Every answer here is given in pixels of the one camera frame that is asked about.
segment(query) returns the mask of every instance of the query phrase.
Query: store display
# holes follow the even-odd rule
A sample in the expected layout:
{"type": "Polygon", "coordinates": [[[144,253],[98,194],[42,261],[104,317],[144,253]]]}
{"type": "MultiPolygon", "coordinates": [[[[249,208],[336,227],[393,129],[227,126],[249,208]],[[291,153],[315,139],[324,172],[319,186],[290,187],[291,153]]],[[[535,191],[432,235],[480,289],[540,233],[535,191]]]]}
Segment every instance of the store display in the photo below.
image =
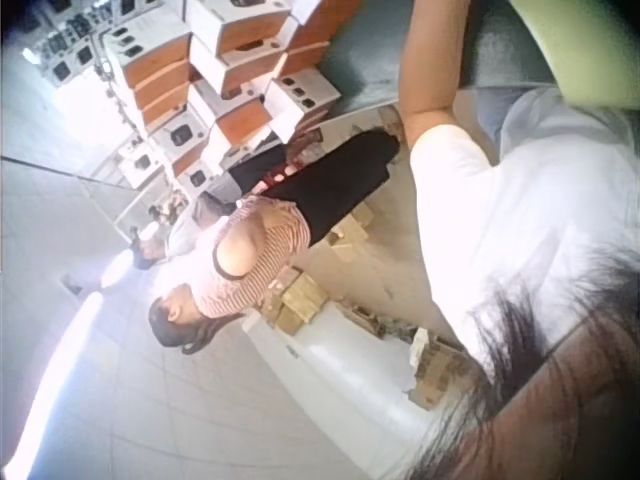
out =
{"type": "Polygon", "coordinates": [[[289,15],[285,0],[187,0],[186,22],[214,55],[275,37],[289,15]]]}

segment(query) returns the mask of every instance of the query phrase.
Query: white t-shirt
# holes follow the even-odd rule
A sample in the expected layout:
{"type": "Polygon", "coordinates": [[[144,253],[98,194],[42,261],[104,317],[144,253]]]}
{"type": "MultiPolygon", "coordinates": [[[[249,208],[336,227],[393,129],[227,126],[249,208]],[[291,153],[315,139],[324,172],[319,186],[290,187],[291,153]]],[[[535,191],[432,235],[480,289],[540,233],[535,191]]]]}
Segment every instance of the white t-shirt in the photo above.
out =
{"type": "MultiPolygon", "coordinates": [[[[490,304],[497,287],[531,292],[552,348],[580,319],[570,295],[593,254],[640,249],[640,161],[630,138],[544,89],[509,111],[497,167],[457,126],[416,143],[411,168],[433,299],[481,364],[489,365],[470,312],[490,304]]],[[[480,321],[499,342],[499,325],[480,321]]]]}

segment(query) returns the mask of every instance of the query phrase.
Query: dark hair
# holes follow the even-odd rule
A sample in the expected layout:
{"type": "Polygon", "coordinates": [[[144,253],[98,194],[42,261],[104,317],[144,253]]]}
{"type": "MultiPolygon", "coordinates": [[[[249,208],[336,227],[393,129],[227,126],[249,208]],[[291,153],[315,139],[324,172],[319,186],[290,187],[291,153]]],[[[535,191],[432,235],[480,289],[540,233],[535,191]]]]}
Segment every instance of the dark hair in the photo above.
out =
{"type": "Polygon", "coordinates": [[[225,325],[244,317],[243,313],[218,318],[203,315],[195,323],[179,325],[169,321],[169,311],[160,304],[161,301],[161,298],[157,298],[149,309],[151,330],[163,347],[182,347],[185,355],[199,352],[211,343],[225,325]]]}
{"type": "MultiPolygon", "coordinates": [[[[499,452],[495,449],[492,422],[543,365],[550,367],[551,378],[561,396],[559,408],[566,408],[572,415],[571,421],[554,424],[552,434],[560,442],[561,461],[554,465],[555,472],[548,478],[640,478],[640,379],[630,362],[625,360],[622,346],[630,340],[635,361],[638,361],[640,256],[636,253],[620,255],[616,259],[609,256],[596,263],[598,268],[590,277],[577,282],[573,298],[576,313],[583,318],[580,327],[587,340],[582,337],[581,340],[589,343],[589,358],[596,358],[598,362],[602,359],[600,365],[611,378],[603,389],[621,400],[615,410],[615,420],[621,420],[615,425],[619,427],[616,441],[596,446],[601,451],[603,448],[612,451],[614,464],[607,463],[608,470],[604,473],[588,470],[585,476],[585,471],[580,471],[580,463],[590,458],[583,449],[589,445],[588,438],[592,434],[586,433],[590,427],[585,421],[593,415],[586,408],[590,398],[579,388],[575,370],[570,368],[566,358],[560,359],[562,346],[555,352],[546,353],[529,296],[520,294],[510,298],[506,292],[500,292],[494,303],[497,308],[489,312],[483,309],[482,313],[499,316],[503,339],[497,342],[481,327],[479,315],[475,317],[490,357],[492,378],[478,375],[473,388],[447,414],[435,437],[431,437],[433,440],[429,441],[422,458],[407,475],[408,480],[462,479],[466,477],[458,476],[458,473],[467,466],[473,466],[474,480],[503,480],[505,475],[496,460],[499,452]],[[622,334],[624,340],[621,341],[617,334],[622,334]],[[469,432],[473,432],[471,446],[463,443],[463,440],[469,440],[469,432]]],[[[610,412],[603,415],[608,415],[605,422],[613,418],[610,412]]]]}
{"type": "Polygon", "coordinates": [[[160,210],[155,205],[151,205],[149,207],[149,215],[157,222],[160,218],[160,210]]]}
{"type": "Polygon", "coordinates": [[[142,248],[140,247],[140,239],[138,237],[135,237],[132,240],[129,248],[133,252],[133,266],[138,270],[149,270],[158,263],[158,259],[146,258],[144,256],[142,248]]]}

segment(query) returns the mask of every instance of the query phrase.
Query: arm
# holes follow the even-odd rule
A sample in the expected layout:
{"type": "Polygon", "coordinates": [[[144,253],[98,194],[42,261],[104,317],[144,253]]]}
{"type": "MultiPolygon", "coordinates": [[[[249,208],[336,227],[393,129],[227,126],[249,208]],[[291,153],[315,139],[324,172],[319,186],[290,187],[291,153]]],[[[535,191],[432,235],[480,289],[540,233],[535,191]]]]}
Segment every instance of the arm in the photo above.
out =
{"type": "Polygon", "coordinates": [[[470,2],[415,0],[400,66],[400,114],[409,148],[427,130],[456,124],[451,111],[470,2]]]}

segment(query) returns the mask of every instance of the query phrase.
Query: white box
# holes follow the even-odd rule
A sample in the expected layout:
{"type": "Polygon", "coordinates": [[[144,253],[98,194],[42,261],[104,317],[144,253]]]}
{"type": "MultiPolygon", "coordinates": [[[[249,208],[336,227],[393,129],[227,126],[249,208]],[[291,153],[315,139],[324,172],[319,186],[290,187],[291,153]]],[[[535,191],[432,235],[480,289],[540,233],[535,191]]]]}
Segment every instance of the white box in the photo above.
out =
{"type": "Polygon", "coordinates": [[[191,38],[189,60],[213,89],[220,93],[273,72],[285,47],[277,37],[261,40],[250,50],[232,50],[216,57],[196,37],[191,38]]]}
{"type": "Polygon", "coordinates": [[[188,56],[189,27],[161,6],[114,28],[104,47],[116,82],[135,87],[167,65],[188,56]]]}
{"type": "Polygon", "coordinates": [[[231,146],[269,123],[271,117],[260,101],[260,93],[245,83],[218,95],[205,79],[189,87],[189,103],[209,128],[216,125],[231,146]]]}
{"type": "Polygon", "coordinates": [[[207,144],[209,131],[200,117],[187,105],[184,112],[162,125],[150,142],[163,153],[176,175],[198,160],[207,144]]]}
{"type": "Polygon", "coordinates": [[[221,173],[221,170],[212,170],[205,162],[197,160],[181,172],[176,180],[184,189],[189,201],[193,202],[214,183],[221,173]]]}
{"type": "Polygon", "coordinates": [[[111,0],[114,25],[121,25],[159,5],[161,0],[111,0]]]}
{"type": "Polygon", "coordinates": [[[215,55],[275,37],[289,16],[285,0],[187,0],[186,21],[215,55]]]}
{"type": "Polygon", "coordinates": [[[288,142],[297,130],[322,119],[338,98],[340,92],[315,68],[273,80],[264,101],[273,118],[269,126],[288,142]]]}
{"type": "Polygon", "coordinates": [[[209,136],[209,144],[202,151],[202,161],[213,171],[226,171],[233,165],[253,156],[260,144],[269,137],[272,130],[263,127],[240,144],[233,146],[226,141],[220,129],[214,127],[209,136]]]}
{"type": "Polygon", "coordinates": [[[148,142],[129,144],[118,150],[118,168],[135,188],[141,188],[162,169],[160,153],[148,142]]]}

